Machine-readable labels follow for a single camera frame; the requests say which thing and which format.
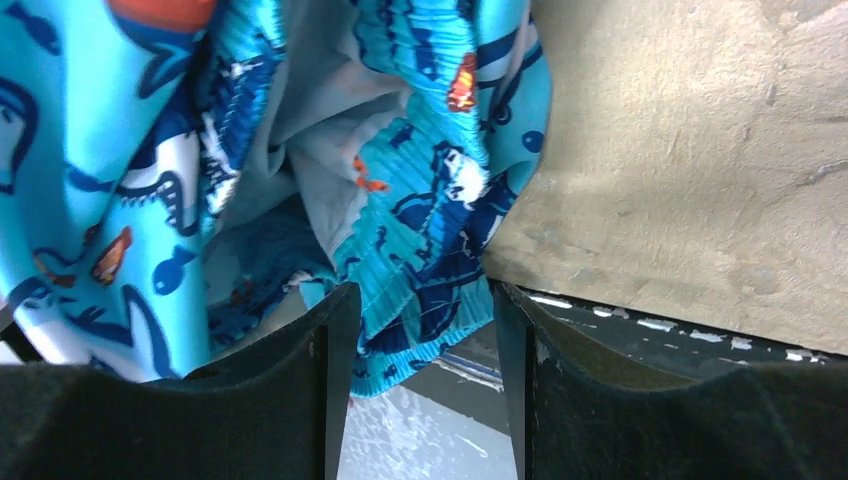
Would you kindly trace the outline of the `blue shark print shorts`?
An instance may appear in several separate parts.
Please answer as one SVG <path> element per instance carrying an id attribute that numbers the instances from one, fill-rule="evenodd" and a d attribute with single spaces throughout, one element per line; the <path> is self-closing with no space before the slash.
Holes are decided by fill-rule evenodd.
<path id="1" fill-rule="evenodd" d="M 5 1 L 1 304 L 141 382 L 353 282 L 381 394 L 492 321 L 551 96 L 527 1 Z"/>

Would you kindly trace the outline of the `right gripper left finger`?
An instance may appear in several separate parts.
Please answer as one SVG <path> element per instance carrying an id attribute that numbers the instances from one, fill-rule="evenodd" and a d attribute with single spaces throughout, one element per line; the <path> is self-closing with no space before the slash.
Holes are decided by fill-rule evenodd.
<path id="1" fill-rule="evenodd" d="M 359 289 L 346 283 L 283 328 L 180 380 L 5 366 L 1 475 L 333 479 L 359 321 Z"/>

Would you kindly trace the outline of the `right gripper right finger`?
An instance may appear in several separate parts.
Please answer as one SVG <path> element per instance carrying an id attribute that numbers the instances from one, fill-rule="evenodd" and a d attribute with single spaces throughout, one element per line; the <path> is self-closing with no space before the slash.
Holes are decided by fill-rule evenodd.
<path id="1" fill-rule="evenodd" d="M 511 284 L 492 289 L 521 479 L 843 479 L 847 366 L 696 380 L 629 358 Z"/>

